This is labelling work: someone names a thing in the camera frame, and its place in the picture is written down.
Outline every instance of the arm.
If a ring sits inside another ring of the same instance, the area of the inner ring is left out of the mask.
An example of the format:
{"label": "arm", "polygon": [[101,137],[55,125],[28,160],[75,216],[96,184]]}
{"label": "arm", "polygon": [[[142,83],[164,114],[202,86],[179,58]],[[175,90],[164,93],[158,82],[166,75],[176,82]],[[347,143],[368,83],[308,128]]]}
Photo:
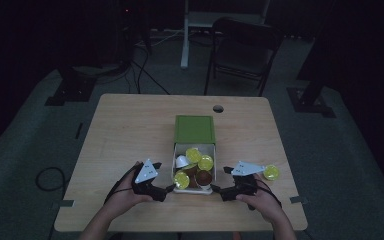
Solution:
{"label": "arm", "polygon": [[138,203],[152,201],[151,196],[137,195],[133,192],[131,189],[133,175],[134,172],[131,172],[117,187],[117,190],[128,190],[117,192],[108,199],[86,226],[85,230],[83,230],[80,240],[104,239],[112,220],[124,214]]}
{"label": "arm", "polygon": [[[268,189],[266,185],[259,182],[261,177],[254,174],[257,179],[258,186]],[[257,209],[263,218],[270,222],[273,226],[273,232],[276,240],[295,240],[295,232],[292,228],[288,216],[286,216],[283,209],[279,206],[277,201],[268,193],[258,190],[255,196],[238,195],[236,199],[247,203]]]}

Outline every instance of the box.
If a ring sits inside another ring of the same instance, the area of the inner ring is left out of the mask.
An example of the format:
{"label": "box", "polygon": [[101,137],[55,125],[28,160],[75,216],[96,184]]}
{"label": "box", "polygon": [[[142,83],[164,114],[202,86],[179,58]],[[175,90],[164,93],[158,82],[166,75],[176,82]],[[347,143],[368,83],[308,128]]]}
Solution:
{"label": "box", "polygon": [[[186,150],[189,148],[196,148],[202,155],[209,155],[213,159],[214,165],[210,173],[214,182],[216,180],[216,139],[212,116],[176,116],[172,178],[179,170],[176,168],[177,157],[185,156]],[[212,193],[212,189],[205,190],[199,186],[190,186],[186,189],[176,187],[174,192],[208,195]]]}

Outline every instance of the black chair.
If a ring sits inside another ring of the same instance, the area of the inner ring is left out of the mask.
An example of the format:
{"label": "black chair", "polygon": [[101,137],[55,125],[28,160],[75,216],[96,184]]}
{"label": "black chair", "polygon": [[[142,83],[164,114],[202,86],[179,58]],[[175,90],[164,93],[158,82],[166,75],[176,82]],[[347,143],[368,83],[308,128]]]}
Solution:
{"label": "black chair", "polygon": [[268,25],[223,17],[213,23],[211,35],[213,43],[204,95],[213,70],[213,78],[219,71],[257,80],[261,97],[283,34]]}

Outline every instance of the wooden table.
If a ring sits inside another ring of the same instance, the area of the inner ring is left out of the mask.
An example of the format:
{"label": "wooden table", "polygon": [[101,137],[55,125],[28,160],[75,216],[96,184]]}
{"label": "wooden table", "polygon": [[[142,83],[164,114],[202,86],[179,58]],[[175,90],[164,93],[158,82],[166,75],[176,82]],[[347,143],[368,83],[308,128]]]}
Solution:
{"label": "wooden table", "polygon": [[[224,112],[213,111],[221,105]],[[217,180],[222,188],[233,178],[222,170],[239,160],[274,164],[280,177],[266,181],[283,204],[295,230],[307,228],[300,203],[291,204],[297,188],[267,99],[256,97],[105,94],[101,97],[55,228],[82,231],[102,206],[114,183],[136,161],[161,162],[157,187],[172,184],[171,167],[176,115],[212,115],[216,136]],[[272,230],[257,211],[219,194],[169,193],[164,202],[141,203],[115,219],[110,231],[188,232]]]}

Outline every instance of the human hand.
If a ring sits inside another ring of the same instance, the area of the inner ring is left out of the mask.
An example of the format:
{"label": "human hand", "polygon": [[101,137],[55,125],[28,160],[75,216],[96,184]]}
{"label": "human hand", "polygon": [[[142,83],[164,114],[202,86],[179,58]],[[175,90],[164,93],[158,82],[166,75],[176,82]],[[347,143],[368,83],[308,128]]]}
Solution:
{"label": "human hand", "polygon": [[[255,173],[254,178],[259,187],[270,191],[267,185],[262,182],[262,179],[258,174]],[[253,206],[261,213],[263,218],[270,223],[274,223],[281,218],[286,217],[277,199],[261,189],[258,189],[254,196],[239,194],[236,196],[236,200]]]}
{"label": "human hand", "polygon": [[124,214],[138,203],[149,202],[153,200],[149,195],[138,195],[133,192],[133,176],[134,171],[131,171],[115,189],[115,193],[102,207],[101,211],[103,211],[110,220],[113,220],[116,217]]}

